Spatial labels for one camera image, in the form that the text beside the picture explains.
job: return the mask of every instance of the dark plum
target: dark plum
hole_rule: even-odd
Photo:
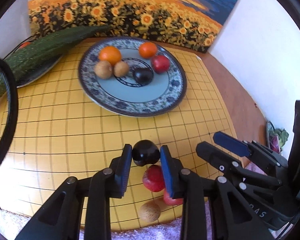
[[[132,159],[137,166],[155,164],[160,159],[160,151],[152,141],[141,140],[133,146]]]
[[[136,68],[133,71],[134,80],[140,85],[148,85],[153,79],[153,72],[149,68]]]

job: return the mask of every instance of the yellow grid mat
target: yellow grid mat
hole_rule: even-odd
[[[214,179],[221,174],[195,153],[199,142],[213,142],[216,131],[236,137],[225,103],[203,62],[193,53],[167,48],[186,72],[187,92],[183,101],[159,116],[125,117],[93,103],[79,84],[79,61],[93,44],[82,42],[49,73],[18,89],[17,130],[0,167],[3,209],[32,216],[67,177],[93,176],[121,155],[125,143],[133,146],[141,139],[149,139],[158,146],[167,144],[173,157],[202,177]],[[0,106],[0,137],[6,117],[4,99]],[[181,216],[182,206],[165,205],[162,191],[151,193],[143,186],[145,170],[146,167],[132,162],[125,196],[110,200],[112,230],[165,223]],[[152,200],[162,212],[159,220],[147,223],[138,218],[138,209]]]

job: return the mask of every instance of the gray plate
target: gray plate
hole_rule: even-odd
[[[186,93],[186,75],[178,60],[166,49],[157,45],[158,55],[170,60],[167,72],[154,72],[152,82],[146,86],[137,84],[133,70],[137,67],[151,68],[150,60],[139,55],[138,48],[145,40],[132,37],[115,37],[93,45],[79,64],[79,80],[87,95],[98,105],[117,114],[127,116],[154,116],[176,107]],[[94,67],[98,55],[106,46],[118,48],[122,61],[130,66],[130,72],[123,78],[112,76],[103,80],[96,76]]]
[[[37,79],[41,78],[44,74],[46,74],[50,69],[52,69],[59,60],[63,57],[63,55],[54,56],[48,60],[46,60],[41,65],[38,65],[36,69],[33,71],[23,75],[17,81],[17,88],[21,88],[31,84],[32,82],[36,81]]]

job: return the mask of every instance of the sunflower painting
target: sunflower painting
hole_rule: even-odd
[[[236,0],[28,0],[32,34],[111,25],[96,36],[132,36],[206,52]]]

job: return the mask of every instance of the toy fruit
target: toy fruit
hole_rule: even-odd
[[[143,185],[151,192],[159,192],[165,188],[161,166],[151,165],[143,174]]]
[[[121,60],[121,52],[114,46],[104,47],[99,53],[100,61],[108,61],[112,66]]]
[[[19,49],[24,48],[25,46],[29,45],[30,43],[31,43],[30,41],[26,41],[26,42],[22,43],[22,44],[20,45]]]
[[[94,67],[96,75],[102,79],[108,79],[112,76],[112,66],[108,61],[99,61]]]
[[[140,85],[148,85],[153,79],[153,72],[148,68],[135,68],[133,71],[134,80]]]
[[[157,74],[161,74],[169,69],[170,60],[165,56],[158,55],[151,59],[151,66]]]
[[[169,196],[169,193],[167,192],[166,189],[164,189],[163,192],[163,201],[168,205],[168,206],[178,206],[183,203],[183,198],[176,198],[173,199]]]
[[[133,146],[132,159],[137,166],[155,164],[160,159],[160,151],[152,141],[141,140]]]
[[[152,42],[145,42],[139,47],[139,54],[143,58],[151,58],[158,51],[157,46]]]
[[[139,209],[139,217],[146,222],[154,222],[160,217],[160,207],[154,203],[149,202],[143,204]]]
[[[123,61],[119,61],[114,65],[113,74],[116,77],[124,77],[129,72],[129,65]]]

